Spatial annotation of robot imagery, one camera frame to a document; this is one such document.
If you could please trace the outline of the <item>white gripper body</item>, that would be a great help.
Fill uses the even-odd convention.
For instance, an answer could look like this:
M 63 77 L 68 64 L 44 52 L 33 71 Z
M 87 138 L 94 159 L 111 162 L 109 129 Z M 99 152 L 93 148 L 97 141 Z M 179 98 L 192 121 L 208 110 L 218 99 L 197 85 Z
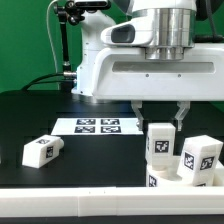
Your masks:
M 129 101 L 224 101 L 224 44 L 197 44 L 177 61 L 148 60 L 143 48 L 105 48 L 92 93 Z

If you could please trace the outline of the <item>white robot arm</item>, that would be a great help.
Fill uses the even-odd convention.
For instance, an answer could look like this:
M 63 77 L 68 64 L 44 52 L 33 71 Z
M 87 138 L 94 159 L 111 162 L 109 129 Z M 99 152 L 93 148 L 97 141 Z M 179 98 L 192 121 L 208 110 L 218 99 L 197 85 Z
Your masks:
M 224 37 L 197 35 L 224 0 L 74 0 L 84 11 L 83 59 L 75 94 L 132 103 L 175 101 L 182 121 L 192 101 L 224 101 Z

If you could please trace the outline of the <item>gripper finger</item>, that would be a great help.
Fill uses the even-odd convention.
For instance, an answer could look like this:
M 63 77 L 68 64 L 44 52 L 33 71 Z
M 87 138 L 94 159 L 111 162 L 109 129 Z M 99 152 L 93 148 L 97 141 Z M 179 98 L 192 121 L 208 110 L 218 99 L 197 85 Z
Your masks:
M 144 127 L 144 125 L 143 125 L 144 118 L 143 118 L 143 115 L 141 113 L 142 102 L 141 101 L 132 101 L 131 102 L 131 107 L 132 107 L 132 110 L 133 110 L 134 114 L 137 117 L 137 127 L 140 131 L 142 131 L 143 127 Z
M 177 102 L 178 111 L 175 115 L 175 119 L 177 121 L 177 130 L 181 131 L 183 126 L 183 120 L 190 110 L 190 102 L 189 101 L 178 101 Z

